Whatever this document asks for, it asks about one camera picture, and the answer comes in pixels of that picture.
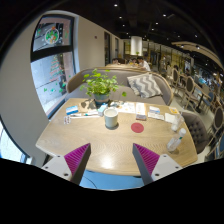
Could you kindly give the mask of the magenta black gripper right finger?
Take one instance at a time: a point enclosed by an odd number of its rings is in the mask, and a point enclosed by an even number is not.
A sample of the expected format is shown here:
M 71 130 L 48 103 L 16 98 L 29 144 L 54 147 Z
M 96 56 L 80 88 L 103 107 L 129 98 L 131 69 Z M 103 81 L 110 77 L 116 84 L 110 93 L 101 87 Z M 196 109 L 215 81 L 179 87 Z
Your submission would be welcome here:
M 132 153 L 139 168 L 141 178 L 145 185 L 153 182 L 152 172 L 160 156 L 144 146 L 134 143 Z

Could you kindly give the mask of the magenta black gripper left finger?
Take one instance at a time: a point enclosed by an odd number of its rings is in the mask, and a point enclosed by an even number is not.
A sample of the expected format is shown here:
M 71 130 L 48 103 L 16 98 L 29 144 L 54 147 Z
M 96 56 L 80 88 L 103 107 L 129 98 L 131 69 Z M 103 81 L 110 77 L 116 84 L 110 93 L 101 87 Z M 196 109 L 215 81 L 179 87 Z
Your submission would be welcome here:
M 69 152 L 64 159 L 72 173 L 71 181 L 79 185 L 91 154 L 91 144 L 85 144 Z

